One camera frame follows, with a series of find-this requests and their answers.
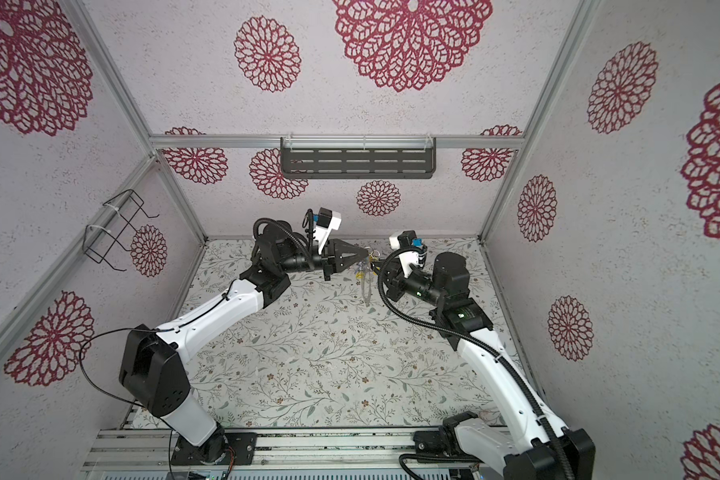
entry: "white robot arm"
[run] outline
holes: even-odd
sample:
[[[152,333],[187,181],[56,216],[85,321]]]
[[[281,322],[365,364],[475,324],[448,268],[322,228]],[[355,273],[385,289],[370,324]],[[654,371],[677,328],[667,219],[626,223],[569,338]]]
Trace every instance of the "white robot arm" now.
[[[315,217],[317,225],[312,233],[316,245],[306,245],[306,241],[300,244],[299,235],[294,234],[285,222],[257,221],[257,230],[260,224],[268,225],[263,233],[254,232],[253,264],[230,284],[226,292],[152,331],[140,326],[129,334],[120,383],[154,416],[162,418],[192,445],[196,449],[194,458],[202,462],[218,462],[223,457],[226,447],[224,429],[191,394],[184,366],[209,341],[277,300],[290,285],[288,272],[321,267],[324,277],[329,280],[331,274],[346,270],[368,255],[364,248],[342,240],[328,240],[330,232],[337,229],[341,221],[338,214],[320,209]],[[581,438],[571,439],[566,424],[541,401],[522,372],[513,370],[515,378],[510,374],[507,367],[510,360],[498,334],[482,309],[469,298],[469,272],[464,258],[457,254],[440,254],[435,259],[433,273],[426,274],[422,270],[426,247],[416,238],[415,232],[408,230],[396,234],[391,237],[391,242],[399,250],[411,248],[398,254],[397,259],[388,258],[382,267],[374,265],[379,274],[382,299],[399,315],[389,301],[397,301],[405,293],[436,306],[430,312],[434,323],[425,325],[437,326],[435,329],[441,331],[478,374],[498,405],[511,435],[511,438],[504,436],[472,414],[448,424],[446,429],[450,428],[450,433],[443,442],[451,445],[442,445],[439,440],[416,441],[418,446],[425,444],[424,448],[417,448],[417,454],[426,456],[450,450],[451,456],[475,456],[496,472],[505,475],[509,472],[511,476],[512,472],[558,468],[560,454],[553,452],[550,445],[553,441],[563,441],[566,447],[572,446],[571,451],[578,452],[576,458],[566,458],[566,462],[574,465],[578,473],[586,473],[587,466],[581,460],[594,457],[594,444],[591,456],[584,455],[587,453],[586,442]],[[311,262],[307,261],[307,254],[311,256]],[[382,283],[388,287],[387,292]],[[465,337],[474,338],[495,354],[465,341]],[[534,413],[531,398],[540,406],[541,415]],[[542,426],[542,418],[551,429]],[[555,438],[550,438],[547,432],[553,432]]]

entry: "wire rack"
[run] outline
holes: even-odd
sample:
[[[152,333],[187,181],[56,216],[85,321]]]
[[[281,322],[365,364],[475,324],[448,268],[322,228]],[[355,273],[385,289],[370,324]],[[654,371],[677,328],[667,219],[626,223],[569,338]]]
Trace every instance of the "wire rack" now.
[[[115,206],[115,203],[118,200],[122,200],[123,203],[121,206]],[[130,216],[126,217],[125,215],[123,215],[123,209],[125,209],[128,206],[129,201],[133,202],[133,204],[136,206],[136,209]],[[121,268],[115,267],[115,265],[111,264],[106,259],[106,256],[109,254],[109,252],[112,250],[112,248],[115,245],[119,245],[120,248],[122,248],[124,251],[130,252],[130,248],[126,248],[125,245],[123,245],[120,242],[120,236],[123,235],[123,232],[128,227],[133,229],[134,232],[138,231],[138,229],[134,227],[132,222],[134,220],[134,217],[137,216],[139,212],[144,214],[144,216],[146,216],[146,218],[157,218],[158,216],[160,216],[160,214],[149,215],[144,210],[144,199],[142,199],[138,195],[138,193],[136,193],[135,190],[133,190],[133,189],[124,190],[124,191],[118,193],[114,197],[112,197],[112,198],[108,199],[106,202],[104,202],[103,206],[108,206],[109,208],[115,210],[115,212],[117,213],[117,216],[112,216],[110,221],[107,222],[105,225],[86,225],[85,226],[85,232],[83,233],[83,245],[82,245],[83,253],[88,258],[90,258],[91,260],[96,262],[97,264],[101,264],[102,262],[104,262],[107,265],[109,265],[112,268],[112,270],[117,270],[118,272],[125,272],[127,269],[121,269]],[[125,221],[125,225],[123,225],[123,228],[121,228],[120,231],[117,232],[116,235],[113,235],[112,230],[110,230],[107,227],[117,217],[122,218]],[[96,231],[97,234],[89,235],[90,233],[93,233],[94,231]],[[108,237],[110,237],[113,240],[112,243],[106,248],[106,251],[103,254],[101,254],[99,251],[97,251],[94,248],[94,244],[96,244],[96,240],[98,239],[98,236],[99,236],[98,234],[101,234],[101,233],[104,233],[105,235],[107,235]]]

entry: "floral tablecloth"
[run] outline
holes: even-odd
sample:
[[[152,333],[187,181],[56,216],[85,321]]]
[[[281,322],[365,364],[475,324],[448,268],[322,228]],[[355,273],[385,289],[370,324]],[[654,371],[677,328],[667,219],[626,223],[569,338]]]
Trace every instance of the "floral tablecloth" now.
[[[349,240],[378,248],[380,240]],[[444,251],[467,258],[472,297],[520,367],[476,239],[430,239],[428,268]],[[251,240],[209,243],[184,311],[227,288],[250,265]],[[472,410],[501,419],[472,369],[439,334],[406,323],[375,289],[365,304],[354,270],[291,274],[266,310],[211,341],[188,365],[194,395],[224,426],[423,426]],[[401,310],[429,321],[430,305],[405,296]],[[139,411],[132,428],[165,428]]]

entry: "black wire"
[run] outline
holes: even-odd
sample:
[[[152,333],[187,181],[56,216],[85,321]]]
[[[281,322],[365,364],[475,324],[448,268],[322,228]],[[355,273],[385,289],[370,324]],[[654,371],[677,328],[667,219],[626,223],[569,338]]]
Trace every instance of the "black wire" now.
[[[173,428],[170,430],[170,433],[168,434],[168,469],[170,470],[170,477],[173,480],[176,480],[176,476],[173,475],[173,467],[170,466],[170,455],[171,455],[170,443],[172,441],[173,441]]]
[[[304,246],[309,246],[307,244],[307,238],[303,235],[301,235],[299,232],[291,232],[297,239],[300,241]]]
[[[195,318],[193,318],[193,319],[190,320],[189,322],[182,323],[181,325],[179,325],[178,328],[183,328],[183,327],[191,324],[192,322],[196,322],[196,321],[200,320],[200,319],[203,318],[207,313],[211,312],[213,309],[215,309],[216,307],[218,307],[218,306],[221,304],[221,302],[223,302],[224,300],[229,300],[229,299],[230,299],[230,290],[232,289],[232,284],[233,284],[233,283],[235,283],[234,280],[232,280],[232,281],[230,282],[230,286],[226,289],[226,293],[224,293],[224,294],[221,296],[221,300],[219,300],[218,302],[216,302],[211,308],[209,308],[209,309],[206,310],[205,312],[202,312],[201,314],[199,314],[198,316],[196,316]],[[163,332],[172,332],[172,330],[161,330],[161,331],[163,331]]]
[[[509,363],[509,361],[500,355],[500,353],[491,347],[489,344],[482,342],[472,336],[465,335],[461,332],[457,332],[455,330],[443,328],[442,326],[435,325],[430,322],[425,322],[420,319],[417,319],[415,317],[412,317],[410,315],[407,315],[400,310],[398,310],[397,307],[395,307],[392,304],[392,301],[387,296],[387,293],[384,292],[384,279],[387,276],[387,267],[389,264],[393,261],[393,259],[400,256],[400,254],[404,254],[405,252],[417,252],[421,253],[422,250],[418,248],[417,246],[405,246],[403,248],[397,249],[390,256],[384,259],[384,262],[382,263],[381,270],[378,274],[378,294],[382,298],[382,302],[384,302],[384,305],[389,308],[389,310],[394,313],[395,315],[399,316],[406,322],[412,323],[416,326],[421,326],[423,328],[428,328],[432,330],[436,330],[439,332],[447,333],[450,336],[456,336],[466,342],[473,343],[477,346],[479,346],[481,349],[485,350],[489,354],[491,354],[500,364],[501,366],[507,370],[507,372],[510,374],[512,379],[515,383],[518,384],[518,387],[523,392],[523,395],[528,400],[528,403],[530,404],[531,409],[533,410],[536,417],[538,417],[538,422],[541,424],[541,427],[544,429],[544,432],[547,434],[547,436],[550,439],[550,444],[552,445],[552,449],[554,450],[555,454],[558,457],[558,460],[560,461],[560,466],[563,469],[563,473],[565,474],[565,477],[567,480],[576,480],[576,475],[574,475],[574,470],[570,466],[570,462],[568,461],[568,457],[565,455],[565,451],[563,450],[563,445],[560,443],[560,440],[555,435],[554,430],[552,429],[552,426],[549,423],[549,420],[547,420],[546,416],[544,415],[544,411],[539,406],[539,403],[536,401],[536,398],[534,397],[533,393],[531,393],[530,388],[528,387],[528,384],[523,380],[523,378],[520,376],[518,371]]]
[[[401,456],[398,457],[398,462],[400,462],[400,468],[405,470],[405,473],[411,475],[411,478],[413,480],[424,480],[422,477],[416,475],[413,470],[410,469],[409,466],[405,465],[404,460],[429,460],[431,462],[437,462],[437,463],[443,463],[443,462],[464,462],[464,463],[480,463],[480,458],[477,457],[448,457],[448,458],[440,458],[440,457],[431,457],[426,455],[419,455],[417,453],[404,453]]]
[[[221,302],[223,302],[224,300],[229,300],[229,299],[230,299],[230,298],[229,298],[229,294],[230,294],[230,290],[232,289],[232,284],[233,284],[233,283],[234,283],[234,280],[233,280],[232,282],[230,282],[230,286],[229,286],[229,288],[226,289],[226,293],[224,293],[224,294],[222,295],[221,300],[219,300],[218,302],[216,302],[216,304],[214,304],[211,308],[209,308],[209,309],[206,310],[205,312],[199,314],[197,317],[193,318],[193,319],[190,320],[189,322],[182,323],[181,325],[179,325],[178,328],[183,328],[183,327],[191,324],[192,322],[195,322],[195,321],[201,319],[201,318],[202,318],[204,315],[206,315],[208,312],[211,312],[213,309],[215,309],[216,307],[218,307]],[[99,386],[96,385],[96,384],[94,383],[94,381],[90,379],[90,377],[88,376],[88,372],[85,371],[85,366],[83,365],[83,353],[85,352],[85,348],[86,348],[92,341],[96,340],[96,339],[99,338],[100,336],[105,336],[105,335],[109,335],[110,333],[125,332],[125,331],[129,331],[129,332],[146,332],[146,333],[160,333],[160,332],[173,332],[174,330],[173,330],[173,329],[166,329],[166,330],[144,330],[144,329],[135,329],[135,328],[125,327],[125,328],[121,328],[121,329],[109,330],[108,332],[104,332],[104,333],[99,333],[98,335],[94,335],[94,336],[92,336],[91,338],[89,338],[88,340],[86,340],[85,342],[83,342],[83,345],[80,346],[80,350],[77,352],[77,362],[80,364],[80,370],[82,371],[83,376],[85,377],[85,379],[88,381],[88,383],[89,383],[93,388],[95,388],[95,389],[98,390],[99,392],[102,392],[102,393],[105,394],[106,396],[115,398],[116,400],[120,400],[121,402],[125,402],[125,403],[127,403],[127,404],[129,404],[129,405],[133,405],[133,406],[137,406],[137,407],[141,407],[141,408],[147,409],[144,405],[141,405],[141,404],[138,403],[136,400],[133,400],[133,401],[132,401],[132,400],[125,400],[123,397],[118,397],[118,396],[115,395],[115,394],[109,393],[108,391],[99,388]]]
[[[302,221],[302,228],[307,229],[309,235],[309,241],[307,242],[307,248],[311,251],[312,244],[315,242],[315,212],[312,209],[308,209],[307,213],[304,214],[304,220]]]
[[[273,220],[271,218],[259,218],[256,222],[253,224],[253,239],[259,238],[259,227],[264,224],[270,224],[274,225],[280,230],[282,230],[289,239],[296,245],[296,247],[304,254],[304,258],[307,261],[307,264],[309,265],[309,268],[314,270],[315,269],[315,262],[312,261],[312,255],[307,251],[306,245],[302,244],[296,236],[293,235],[293,232],[289,231],[285,225],[281,224],[277,220]]]
[[[99,386],[96,385],[94,383],[94,381],[90,379],[90,377],[88,376],[88,372],[85,371],[85,367],[83,366],[83,352],[85,352],[86,346],[88,346],[92,341],[96,340],[100,336],[105,336],[105,335],[109,335],[110,333],[116,333],[116,332],[125,332],[126,330],[130,331],[130,332],[150,332],[150,333],[152,333],[152,332],[170,332],[171,331],[171,330],[144,330],[144,329],[134,329],[134,328],[122,328],[122,329],[110,330],[110,331],[104,332],[104,333],[99,333],[98,335],[94,335],[91,338],[89,338],[88,340],[86,340],[85,342],[83,342],[83,345],[80,346],[80,350],[77,352],[77,362],[80,364],[80,371],[83,373],[83,376],[88,381],[88,383],[91,384],[91,386],[93,388],[95,388],[99,392],[102,392],[106,396],[110,396],[112,398],[115,398],[116,400],[120,400],[121,402],[125,402],[129,405],[135,405],[135,406],[141,407],[141,408],[146,408],[143,405],[141,405],[140,403],[138,403],[136,400],[133,400],[133,401],[125,400],[124,398],[118,397],[117,395],[113,395],[112,393],[109,393],[109,392],[99,388]]]

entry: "metal rail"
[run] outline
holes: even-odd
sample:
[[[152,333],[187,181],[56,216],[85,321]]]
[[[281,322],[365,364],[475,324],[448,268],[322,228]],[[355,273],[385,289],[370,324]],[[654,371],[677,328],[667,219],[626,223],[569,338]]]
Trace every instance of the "metal rail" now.
[[[495,427],[508,434],[505,427]],[[413,433],[437,427],[366,428],[228,428],[228,433],[255,432],[256,450],[245,470],[284,468],[398,468],[398,456],[413,453]],[[169,447],[170,430],[102,430],[86,456],[82,471],[168,470],[177,435]],[[467,464],[426,464],[432,468],[463,468]],[[187,467],[173,467],[174,472]],[[202,470],[225,471],[226,466]]]
[[[123,111],[128,125],[134,132],[134,136],[139,142],[139,145],[148,155],[156,155],[155,149],[150,142],[149,125],[147,125],[144,116],[134,101],[134,97],[130,94],[128,86],[117,70],[112,55],[106,48],[101,35],[96,30],[96,25],[86,10],[86,7],[81,0],[59,0],[59,5],[62,10],[64,10],[64,14],[67,15],[70,24],[74,27],[75,33],[77,33],[77,36],[80,38],[80,42],[85,47],[90,60],[94,63],[96,72],[101,75],[104,84],[112,93],[115,103],[117,103],[120,110]],[[160,161],[162,165],[165,165],[164,159],[161,158]],[[164,174],[162,176],[163,181],[166,183],[168,194],[178,207],[179,212],[184,216],[185,221],[198,238],[198,241],[204,243],[206,234],[202,229],[200,220],[198,220],[194,210],[184,197],[176,179],[173,178],[173,172],[165,173],[167,175]]]
[[[151,135],[153,148],[510,148],[525,145],[525,137],[500,135]]]
[[[600,0],[581,0],[576,7],[574,19],[568,27],[557,57],[554,63],[552,63],[552,70],[547,77],[547,81],[544,83],[544,89],[541,91],[536,107],[534,107],[534,112],[524,131],[524,138],[527,139],[527,141],[510,162],[507,173],[504,175],[504,180],[501,182],[501,188],[499,189],[496,200],[494,200],[490,206],[488,216],[486,216],[485,222],[483,222],[482,228],[480,229],[480,238],[483,242],[488,241],[494,225],[507,206],[512,193],[518,187],[517,183],[522,176],[525,162],[533,151],[544,126],[549,120],[552,107],[560,96],[560,92],[563,90],[563,84],[573,67],[576,55],[579,50],[581,50],[584,37],[592,24],[592,19],[599,4]]]

